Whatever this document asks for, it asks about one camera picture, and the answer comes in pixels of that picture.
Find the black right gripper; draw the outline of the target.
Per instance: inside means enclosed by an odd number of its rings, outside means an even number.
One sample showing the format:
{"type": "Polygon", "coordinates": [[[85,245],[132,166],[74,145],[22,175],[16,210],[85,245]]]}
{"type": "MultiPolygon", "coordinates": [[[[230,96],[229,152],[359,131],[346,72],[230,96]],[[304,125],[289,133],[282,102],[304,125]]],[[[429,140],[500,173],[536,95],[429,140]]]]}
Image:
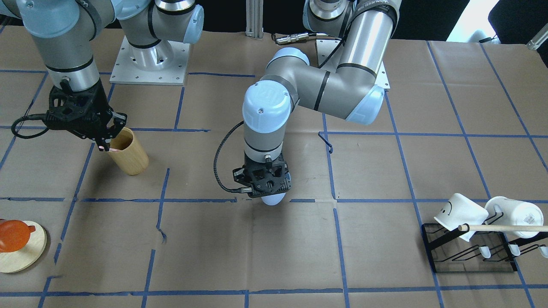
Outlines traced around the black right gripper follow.
{"type": "Polygon", "coordinates": [[[45,125],[51,130],[66,130],[79,138],[98,141],[100,151],[109,151],[127,121],[127,114],[116,113],[108,104],[102,82],[89,89],[74,91],[68,84],[53,86],[45,125]]]}

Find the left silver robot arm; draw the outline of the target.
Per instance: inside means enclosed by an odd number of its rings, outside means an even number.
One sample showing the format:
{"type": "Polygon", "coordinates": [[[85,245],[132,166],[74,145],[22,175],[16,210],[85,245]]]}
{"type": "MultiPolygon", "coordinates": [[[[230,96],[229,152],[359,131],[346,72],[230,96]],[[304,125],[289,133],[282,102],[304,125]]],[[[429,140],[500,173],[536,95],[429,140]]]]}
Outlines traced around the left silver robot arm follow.
{"type": "Polygon", "coordinates": [[[377,117],[385,90],[376,85],[380,65],[398,21],[399,0],[308,0],[303,23],[316,33],[339,39],[334,71],[315,68],[295,47],[283,47],[265,74],[251,85],[242,106],[244,164],[233,170],[251,198],[282,198],[290,190],[283,140],[290,114],[298,107],[362,125],[377,117]]]}

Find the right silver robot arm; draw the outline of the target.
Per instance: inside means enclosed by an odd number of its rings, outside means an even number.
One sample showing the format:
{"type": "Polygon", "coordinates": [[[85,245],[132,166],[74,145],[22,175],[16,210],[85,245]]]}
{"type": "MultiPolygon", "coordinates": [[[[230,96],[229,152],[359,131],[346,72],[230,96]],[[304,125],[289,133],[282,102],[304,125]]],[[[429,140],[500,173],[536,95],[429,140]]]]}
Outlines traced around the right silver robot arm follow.
{"type": "Polygon", "coordinates": [[[127,115],[108,104],[90,42],[103,28],[118,20],[138,54],[159,46],[156,66],[166,64],[168,41],[197,43],[204,9],[194,0],[3,0],[1,14],[20,19],[43,59],[53,81],[46,113],[24,115],[22,121],[41,121],[46,130],[65,130],[90,139],[100,151],[125,127],[127,115]]]}

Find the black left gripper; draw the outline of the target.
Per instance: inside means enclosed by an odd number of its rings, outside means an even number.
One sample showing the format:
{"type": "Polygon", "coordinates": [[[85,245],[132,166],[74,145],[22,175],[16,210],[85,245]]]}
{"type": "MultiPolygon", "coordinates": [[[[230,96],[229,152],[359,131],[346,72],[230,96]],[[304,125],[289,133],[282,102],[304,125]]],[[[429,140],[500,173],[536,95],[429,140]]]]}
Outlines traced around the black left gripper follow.
{"type": "Polygon", "coordinates": [[[291,189],[289,169],[282,154],[274,160],[268,158],[265,163],[255,162],[245,155],[244,163],[232,171],[234,181],[244,185],[239,192],[258,198],[286,193],[291,189]]]}

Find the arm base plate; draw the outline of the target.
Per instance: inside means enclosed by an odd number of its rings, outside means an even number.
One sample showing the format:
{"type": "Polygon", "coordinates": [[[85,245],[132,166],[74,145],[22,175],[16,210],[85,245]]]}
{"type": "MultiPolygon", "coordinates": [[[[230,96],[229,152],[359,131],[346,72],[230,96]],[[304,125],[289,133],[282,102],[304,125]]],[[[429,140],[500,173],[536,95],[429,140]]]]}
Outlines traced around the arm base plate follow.
{"type": "MultiPolygon", "coordinates": [[[[340,42],[339,40],[331,40],[331,39],[318,39],[315,42],[317,62],[319,65],[325,62],[325,60],[327,59],[327,56],[331,54],[331,52],[335,49],[335,47],[337,47],[339,42],[340,42]]],[[[331,58],[323,65],[322,68],[330,72],[335,72],[337,65],[339,64],[343,49],[344,49],[344,46],[341,45],[341,47],[337,49],[334,55],[331,56],[331,58]]],[[[383,61],[381,62],[380,67],[378,69],[378,74],[376,76],[375,84],[378,86],[381,86],[386,91],[389,91],[391,89],[389,77],[387,75],[383,61]]]]}
{"type": "Polygon", "coordinates": [[[139,49],[122,41],[110,82],[114,84],[183,86],[192,45],[163,40],[139,49]]]}

